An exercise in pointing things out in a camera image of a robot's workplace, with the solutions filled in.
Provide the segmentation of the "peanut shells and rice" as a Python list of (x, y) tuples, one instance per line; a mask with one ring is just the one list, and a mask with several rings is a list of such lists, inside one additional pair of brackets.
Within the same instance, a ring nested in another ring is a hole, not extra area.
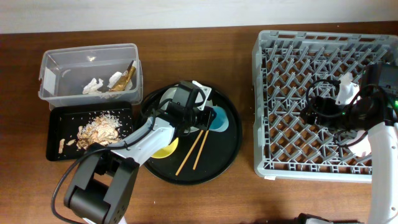
[(92, 112), (88, 122), (79, 125), (75, 135), (71, 134), (68, 139), (61, 138), (58, 153), (64, 154), (67, 146), (75, 146), (76, 150), (86, 150), (94, 143), (107, 146), (122, 140), (128, 131), (132, 131), (132, 127), (127, 121), (122, 121), (120, 111)]

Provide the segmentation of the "blue plastic cup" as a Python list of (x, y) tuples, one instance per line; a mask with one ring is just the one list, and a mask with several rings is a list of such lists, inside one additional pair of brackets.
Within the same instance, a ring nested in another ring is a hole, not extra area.
[(226, 111), (220, 106), (213, 106), (212, 108), (216, 113), (216, 116), (212, 121), (209, 130), (218, 133), (226, 131), (229, 126), (229, 120)]

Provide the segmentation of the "grey round plate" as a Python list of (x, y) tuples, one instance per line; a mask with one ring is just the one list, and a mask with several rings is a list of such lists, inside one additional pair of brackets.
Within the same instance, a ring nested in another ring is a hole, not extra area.
[[(161, 97), (159, 103), (163, 102), (164, 100), (168, 100), (168, 99), (172, 99), (174, 97), (174, 94), (176, 92), (176, 88), (169, 88)], [(201, 102), (203, 100), (203, 98), (201, 97), (201, 94), (198, 94), (197, 99), (196, 99), (196, 103)], [(207, 100), (205, 106), (209, 106), (212, 107), (213, 106), (213, 101), (212, 100)], [(198, 128), (196, 127), (191, 127), (189, 130), (185, 130), (184, 134), (189, 134), (192, 132), (196, 132), (198, 131)]]

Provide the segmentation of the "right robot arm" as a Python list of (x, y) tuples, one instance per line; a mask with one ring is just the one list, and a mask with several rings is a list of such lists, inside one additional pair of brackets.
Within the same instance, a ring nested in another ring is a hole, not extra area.
[(345, 148), (369, 151), (372, 156), (372, 202), (369, 223), (397, 223), (397, 66), (374, 63), (366, 66), (360, 84), (350, 72), (328, 79), (338, 90), (336, 99), (309, 97), (300, 117), (340, 134), (357, 136)]

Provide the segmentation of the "yellow bowl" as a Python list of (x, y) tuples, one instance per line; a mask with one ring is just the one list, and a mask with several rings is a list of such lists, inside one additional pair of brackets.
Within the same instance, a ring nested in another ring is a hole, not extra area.
[(178, 138), (175, 138), (173, 142), (171, 142), (168, 146), (163, 147), (162, 149), (159, 149), (157, 152), (155, 152), (151, 158), (154, 159), (163, 159), (168, 156), (170, 156), (177, 148), (178, 146)]

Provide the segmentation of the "gold foil wrapper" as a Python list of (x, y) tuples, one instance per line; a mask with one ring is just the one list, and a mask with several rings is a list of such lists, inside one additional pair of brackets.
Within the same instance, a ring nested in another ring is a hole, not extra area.
[(123, 72), (122, 77), (116, 82), (116, 84), (109, 89), (110, 91), (124, 91), (129, 80), (131, 80), (132, 76), (135, 74), (137, 70), (137, 62), (133, 60), (128, 66), (127, 70)]

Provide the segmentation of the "white napkin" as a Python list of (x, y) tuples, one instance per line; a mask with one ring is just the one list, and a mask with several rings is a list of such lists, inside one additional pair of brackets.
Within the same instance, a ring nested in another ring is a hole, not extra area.
[[(109, 78), (109, 83), (108, 83), (108, 85), (107, 85), (107, 87), (109, 88), (109, 89), (111, 89), (115, 84), (116, 84), (116, 82), (122, 77), (122, 73), (121, 72), (116, 72), (116, 73), (114, 73), (110, 78)], [(132, 88), (132, 81), (128, 81), (128, 83), (127, 83), (127, 85), (126, 85), (126, 87), (124, 88), (124, 91), (128, 91), (128, 90), (130, 90)]]

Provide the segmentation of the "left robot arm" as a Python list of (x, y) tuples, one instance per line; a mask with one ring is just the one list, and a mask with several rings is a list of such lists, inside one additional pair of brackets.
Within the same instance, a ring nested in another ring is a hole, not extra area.
[(150, 157), (190, 128), (207, 129), (215, 117), (206, 105), (212, 89), (196, 81), (172, 87), (147, 121), (108, 146), (93, 144), (66, 171), (75, 171), (64, 206), (91, 223), (123, 223), (137, 173)]

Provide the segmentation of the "small white tissue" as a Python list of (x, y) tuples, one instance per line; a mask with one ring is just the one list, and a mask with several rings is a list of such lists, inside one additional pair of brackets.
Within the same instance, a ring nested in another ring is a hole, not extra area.
[(99, 89), (103, 86), (103, 80), (102, 79), (96, 79), (93, 78), (89, 84), (87, 84), (84, 88), (83, 88), (83, 94), (87, 95), (87, 94), (94, 94), (94, 93), (100, 93)]

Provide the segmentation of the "wooden chopstick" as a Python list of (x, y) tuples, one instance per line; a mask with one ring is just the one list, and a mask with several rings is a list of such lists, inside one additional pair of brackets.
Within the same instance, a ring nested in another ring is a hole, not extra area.
[(184, 160), (182, 161), (182, 163), (180, 164), (179, 168), (177, 169), (175, 175), (178, 176), (179, 173), (181, 172), (182, 168), (184, 167), (185, 163), (187, 162), (188, 158), (190, 157), (190, 154), (192, 153), (192, 151), (194, 150), (195, 146), (197, 145), (199, 139), (201, 138), (201, 135), (203, 134), (203, 130), (201, 130), (196, 138), (196, 140), (193, 142), (191, 148), (189, 149), (189, 151), (187, 152), (187, 155), (185, 156)]
[(199, 161), (200, 156), (201, 156), (201, 154), (202, 154), (202, 151), (203, 151), (203, 148), (204, 148), (204, 146), (205, 146), (205, 143), (206, 143), (206, 140), (207, 140), (207, 137), (208, 137), (208, 133), (209, 133), (209, 132), (210, 132), (210, 130), (206, 130), (206, 132), (205, 132), (205, 135), (204, 135), (204, 138), (203, 138), (203, 140), (202, 140), (202, 143), (201, 143), (199, 152), (198, 152), (198, 154), (197, 154), (197, 157), (196, 157), (196, 159), (195, 159), (195, 163), (194, 163), (194, 165), (193, 165), (193, 170), (196, 170), (196, 168), (197, 168), (197, 164), (198, 164), (198, 161)]

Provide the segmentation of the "pink plastic cup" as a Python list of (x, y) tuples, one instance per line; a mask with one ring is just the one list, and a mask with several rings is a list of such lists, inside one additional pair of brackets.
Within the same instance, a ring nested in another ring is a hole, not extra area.
[[(346, 144), (351, 144), (358, 140), (365, 131), (360, 130), (357, 132), (356, 137), (354, 139), (350, 139), (346, 142)], [(365, 157), (371, 153), (371, 145), (368, 140), (368, 135), (365, 135), (364, 139), (361, 140), (359, 143), (356, 143), (353, 146), (348, 148), (356, 157)]]

